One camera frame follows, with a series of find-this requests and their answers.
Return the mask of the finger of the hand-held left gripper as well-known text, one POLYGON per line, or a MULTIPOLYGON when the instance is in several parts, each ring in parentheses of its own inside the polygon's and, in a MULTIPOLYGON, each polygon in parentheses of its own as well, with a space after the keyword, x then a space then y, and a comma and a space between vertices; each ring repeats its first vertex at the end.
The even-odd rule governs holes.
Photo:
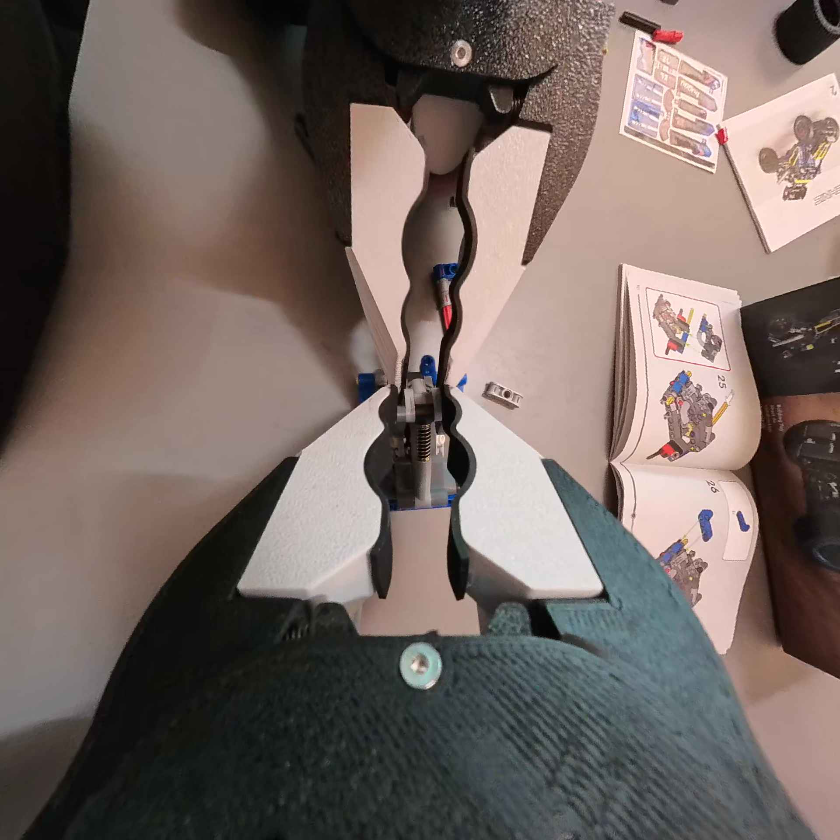
POLYGON ((444 341, 446 385, 456 386, 487 339, 525 269, 534 204, 550 131, 513 125, 468 153, 458 187, 465 250, 444 341))
POLYGON ((381 368, 398 389, 405 381, 403 312, 411 290, 403 234, 426 185, 424 148, 398 112, 352 103, 351 243, 345 253, 381 368))

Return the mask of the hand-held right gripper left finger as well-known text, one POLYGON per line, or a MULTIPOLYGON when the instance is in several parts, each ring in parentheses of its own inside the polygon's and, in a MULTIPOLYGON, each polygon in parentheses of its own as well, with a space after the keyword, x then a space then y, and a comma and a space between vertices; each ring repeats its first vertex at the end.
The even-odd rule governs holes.
POLYGON ((239 579, 241 595, 341 604, 359 625, 375 592, 371 553, 388 516, 364 460, 385 431, 381 407, 394 394, 377 390, 300 452, 239 579))

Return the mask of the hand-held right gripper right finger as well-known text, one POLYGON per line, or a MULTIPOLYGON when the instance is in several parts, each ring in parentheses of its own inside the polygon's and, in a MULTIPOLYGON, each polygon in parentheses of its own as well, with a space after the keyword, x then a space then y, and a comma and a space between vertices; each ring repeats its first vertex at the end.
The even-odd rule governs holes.
POLYGON ((503 603, 588 600, 603 594, 541 454, 455 387, 446 388, 451 503, 447 568, 479 628, 503 603))

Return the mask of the grey and blue lego model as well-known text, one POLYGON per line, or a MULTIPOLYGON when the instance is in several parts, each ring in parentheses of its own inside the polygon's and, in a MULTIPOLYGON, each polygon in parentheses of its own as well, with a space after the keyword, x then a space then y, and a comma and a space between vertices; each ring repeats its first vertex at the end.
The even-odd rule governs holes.
POLYGON ((422 356, 390 425, 392 467, 381 486, 391 511, 447 508, 458 484, 447 466, 448 436, 435 357, 422 356))

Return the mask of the red lego axle piece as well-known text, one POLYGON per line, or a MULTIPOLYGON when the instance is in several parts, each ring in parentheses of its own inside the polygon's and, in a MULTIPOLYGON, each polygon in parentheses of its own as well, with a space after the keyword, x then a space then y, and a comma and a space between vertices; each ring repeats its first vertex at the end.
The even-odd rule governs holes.
POLYGON ((458 267, 458 263, 448 262, 436 264, 432 270, 432 282, 434 286, 437 311, 445 333, 449 330, 453 317, 450 287, 452 281, 457 275, 458 267))

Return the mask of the lego sticker sheet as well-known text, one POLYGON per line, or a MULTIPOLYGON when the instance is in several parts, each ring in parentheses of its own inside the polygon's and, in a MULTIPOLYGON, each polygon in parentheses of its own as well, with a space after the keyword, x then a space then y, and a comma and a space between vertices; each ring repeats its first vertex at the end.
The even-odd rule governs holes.
POLYGON ((619 133, 714 174, 727 95, 724 73, 638 29, 619 133))

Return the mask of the open lego instruction booklet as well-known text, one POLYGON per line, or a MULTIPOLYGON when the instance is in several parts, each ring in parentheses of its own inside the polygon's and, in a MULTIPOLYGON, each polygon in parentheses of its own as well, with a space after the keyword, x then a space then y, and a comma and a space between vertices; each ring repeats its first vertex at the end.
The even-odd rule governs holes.
POLYGON ((720 655, 759 535, 740 478, 761 406, 734 290, 621 266, 610 467, 618 516, 720 655))

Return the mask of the lego set cardboard box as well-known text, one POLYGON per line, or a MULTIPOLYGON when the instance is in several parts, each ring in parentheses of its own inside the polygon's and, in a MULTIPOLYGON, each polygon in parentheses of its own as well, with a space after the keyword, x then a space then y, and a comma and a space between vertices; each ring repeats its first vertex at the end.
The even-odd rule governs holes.
POLYGON ((759 390, 752 459, 773 620, 788 655, 839 677, 839 278, 741 310, 759 390))

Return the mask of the small white lego leaflet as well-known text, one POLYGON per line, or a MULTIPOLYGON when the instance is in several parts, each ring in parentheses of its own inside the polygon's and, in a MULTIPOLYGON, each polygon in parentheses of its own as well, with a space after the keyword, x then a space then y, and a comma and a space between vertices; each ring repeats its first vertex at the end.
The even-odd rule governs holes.
POLYGON ((771 254, 839 216, 839 83, 826 75, 720 123, 771 254))

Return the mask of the black lego tire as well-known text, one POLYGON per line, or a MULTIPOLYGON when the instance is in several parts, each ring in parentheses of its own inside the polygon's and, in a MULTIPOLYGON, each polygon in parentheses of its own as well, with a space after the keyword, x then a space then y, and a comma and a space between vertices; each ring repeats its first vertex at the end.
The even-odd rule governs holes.
POLYGON ((794 1, 773 23, 782 55, 803 66, 839 39, 838 1, 794 1))

